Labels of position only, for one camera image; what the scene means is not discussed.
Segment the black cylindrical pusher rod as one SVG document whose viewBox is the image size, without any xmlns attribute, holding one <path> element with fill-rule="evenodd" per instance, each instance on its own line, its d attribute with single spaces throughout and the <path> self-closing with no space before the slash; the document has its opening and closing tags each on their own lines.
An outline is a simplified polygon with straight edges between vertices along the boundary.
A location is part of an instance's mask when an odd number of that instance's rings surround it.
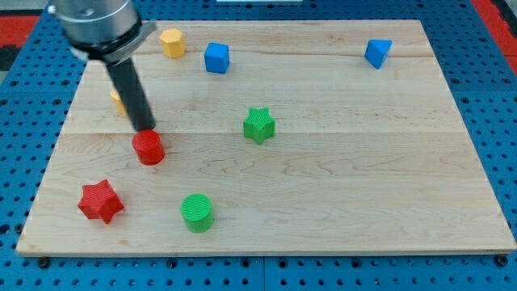
<svg viewBox="0 0 517 291">
<path fill-rule="evenodd" d="M 155 119 L 132 59 L 106 67 L 134 130 L 154 129 Z"/>
</svg>

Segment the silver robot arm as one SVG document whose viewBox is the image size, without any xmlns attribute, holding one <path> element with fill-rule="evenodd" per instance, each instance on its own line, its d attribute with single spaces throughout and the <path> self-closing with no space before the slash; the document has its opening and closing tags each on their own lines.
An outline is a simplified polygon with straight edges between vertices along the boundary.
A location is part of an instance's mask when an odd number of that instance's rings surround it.
<svg viewBox="0 0 517 291">
<path fill-rule="evenodd" d="M 135 131 L 153 129 L 132 55 L 157 30 L 156 22 L 142 20 L 133 0 L 51 0 L 47 12 L 60 22 L 76 57 L 106 66 Z"/>
</svg>

